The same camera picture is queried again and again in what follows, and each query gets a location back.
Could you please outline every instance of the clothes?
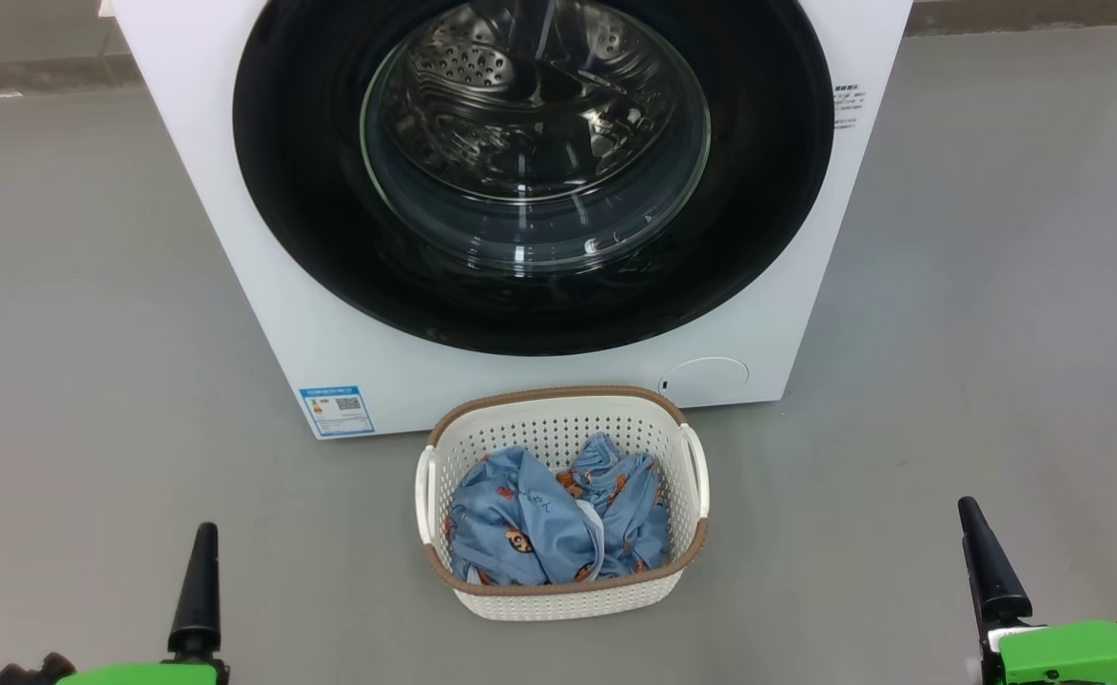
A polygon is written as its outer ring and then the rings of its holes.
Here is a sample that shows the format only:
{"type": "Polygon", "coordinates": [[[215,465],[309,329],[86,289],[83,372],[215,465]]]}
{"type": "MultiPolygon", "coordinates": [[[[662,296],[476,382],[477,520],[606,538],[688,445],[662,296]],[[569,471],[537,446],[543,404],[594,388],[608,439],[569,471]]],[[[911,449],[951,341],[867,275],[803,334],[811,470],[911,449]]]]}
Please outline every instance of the clothes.
{"type": "Polygon", "coordinates": [[[545,586],[658,568],[668,552],[658,486],[653,456],[620,458],[603,432],[557,477],[524,447],[495,451],[454,493],[454,573],[484,586],[545,586]]]}

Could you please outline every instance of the washing machine door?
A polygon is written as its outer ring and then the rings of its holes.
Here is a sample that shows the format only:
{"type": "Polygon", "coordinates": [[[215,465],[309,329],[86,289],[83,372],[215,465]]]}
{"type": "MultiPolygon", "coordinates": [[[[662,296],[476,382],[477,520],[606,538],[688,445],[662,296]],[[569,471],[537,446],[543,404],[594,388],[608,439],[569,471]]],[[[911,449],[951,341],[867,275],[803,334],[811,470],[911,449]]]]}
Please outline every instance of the washing machine door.
{"type": "Polygon", "coordinates": [[[321,285],[506,355],[739,292],[805,220],[832,121],[794,0],[271,0],[233,99],[250,196],[321,285]]]}

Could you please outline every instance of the blue and white sticker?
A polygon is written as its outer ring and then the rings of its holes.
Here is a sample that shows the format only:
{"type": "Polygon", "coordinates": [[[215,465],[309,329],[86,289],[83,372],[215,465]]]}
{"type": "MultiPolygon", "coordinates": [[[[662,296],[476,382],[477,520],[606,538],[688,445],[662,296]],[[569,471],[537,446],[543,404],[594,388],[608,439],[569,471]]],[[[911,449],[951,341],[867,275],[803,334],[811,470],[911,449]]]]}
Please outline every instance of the blue and white sticker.
{"type": "Polygon", "coordinates": [[[344,435],[375,432],[369,418],[367,405],[355,386],[340,388],[302,388],[305,409],[323,438],[342,438],[344,435]]]}

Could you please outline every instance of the white front panel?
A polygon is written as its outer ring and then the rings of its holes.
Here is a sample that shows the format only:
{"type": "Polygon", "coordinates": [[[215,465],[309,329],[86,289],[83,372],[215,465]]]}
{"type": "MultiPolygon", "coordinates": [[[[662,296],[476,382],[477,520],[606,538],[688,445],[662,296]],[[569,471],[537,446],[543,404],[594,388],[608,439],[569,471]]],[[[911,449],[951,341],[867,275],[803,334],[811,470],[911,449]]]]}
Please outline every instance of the white front panel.
{"type": "Polygon", "coordinates": [[[843,112],[823,190],[780,259],[694,324],[636,345],[571,356],[481,355],[437,345],[364,316],[285,253],[238,170],[232,92],[261,4],[254,0],[114,0],[127,42],[216,234],[288,378],[300,390],[359,387],[376,432],[429,428],[456,405],[550,386],[658,389],[669,369],[728,356],[748,381],[708,403],[775,400],[784,391],[850,200],[863,149],[901,39],[909,0],[805,1],[843,112]]]}

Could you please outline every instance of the green cover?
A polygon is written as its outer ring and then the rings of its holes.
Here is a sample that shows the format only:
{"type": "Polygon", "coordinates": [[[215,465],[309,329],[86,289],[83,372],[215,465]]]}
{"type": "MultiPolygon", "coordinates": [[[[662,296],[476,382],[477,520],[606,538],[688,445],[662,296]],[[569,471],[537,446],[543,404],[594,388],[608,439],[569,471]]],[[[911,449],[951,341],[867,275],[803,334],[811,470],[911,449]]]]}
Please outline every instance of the green cover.
{"type": "Polygon", "coordinates": [[[216,685],[216,668],[201,663],[118,663],[69,675],[58,685],[216,685]]]}
{"type": "Polygon", "coordinates": [[[999,641],[1006,685],[1110,682],[1117,685],[1117,624],[1089,620],[1008,635],[999,641]]]}

